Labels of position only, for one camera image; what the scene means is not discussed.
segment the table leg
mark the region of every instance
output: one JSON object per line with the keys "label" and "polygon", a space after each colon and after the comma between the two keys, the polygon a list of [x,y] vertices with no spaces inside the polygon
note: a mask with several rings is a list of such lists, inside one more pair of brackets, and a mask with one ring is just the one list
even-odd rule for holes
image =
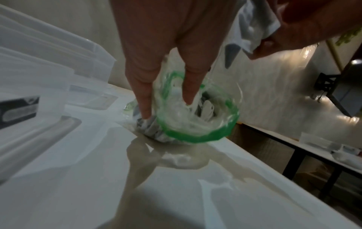
{"label": "table leg", "polygon": [[323,200],[333,188],[334,183],[337,181],[338,177],[341,175],[342,170],[340,168],[334,168],[331,176],[329,177],[328,181],[324,184],[321,192],[319,194],[319,199]]}
{"label": "table leg", "polygon": [[289,160],[286,168],[283,171],[283,176],[292,180],[304,158],[305,158],[305,152],[303,150],[300,149],[294,150],[291,159]]}

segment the white table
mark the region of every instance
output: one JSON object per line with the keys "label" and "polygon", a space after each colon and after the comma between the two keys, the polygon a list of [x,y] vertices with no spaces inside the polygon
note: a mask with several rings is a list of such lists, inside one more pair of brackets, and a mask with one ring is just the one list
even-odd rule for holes
{"label": "white table", "polygon": [[286,136],[283,136],[281,134],[278,134],[273,131],[268,131],[262,128],[258,128],[255,126],[242,124],[248,129],[251,129],[255,132],[258,132],[264,136],[267,136],[270,139],[273,139],[275,141],[278,141],[286,146],[289,146],[294,149],[294,153],[289,160],[286,168],[283,171],[283,175],[286,176],[288,179],[293,179],[295,173],[297,172],[299,166],[301,165],[303,159],[306,155],[316,158],[326,164],[329,164],[334,167],[334,171],[332,172],[330,178],[326,182],[326,184],[323,186],[321,193],[319,195],[320,199],[324,199],[326,195],[329,193],[329,191],[332,189],[334,183],[337,181],[338,177],[342,173],[342,171],[347,172],[353,176],[356,176],[358,178],[362,179],[362,170],[355,169],[351,166],[348,166],[346,164],[343,164],[337,160],[335,160],[331,154],[331,152],[327,150],[318,149],[315,147],[312,147],[307,144],[300,143],[296,140],[293,140],[291,138],[288,138]]}
{"label": "white table", "polygon": [[359,228],[226,138],[130,132],[132,92],[107,92],[119,98],[105,111],[67,106],[81,124],[0,186],[2,229]]}

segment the plastic bag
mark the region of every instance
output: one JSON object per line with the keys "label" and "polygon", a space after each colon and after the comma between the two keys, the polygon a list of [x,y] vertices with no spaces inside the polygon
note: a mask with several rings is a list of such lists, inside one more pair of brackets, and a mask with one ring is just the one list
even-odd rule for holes
{"label": "plastic bag", "polygon": [[153,83],[152,116],[143,120],[136,101],[124,113],[132,113],[136,130],[160,142],[202,143],[230,135],[239,118],[238,104],[206,78],[191,105],[182,98],[184,73],[163,66]]}

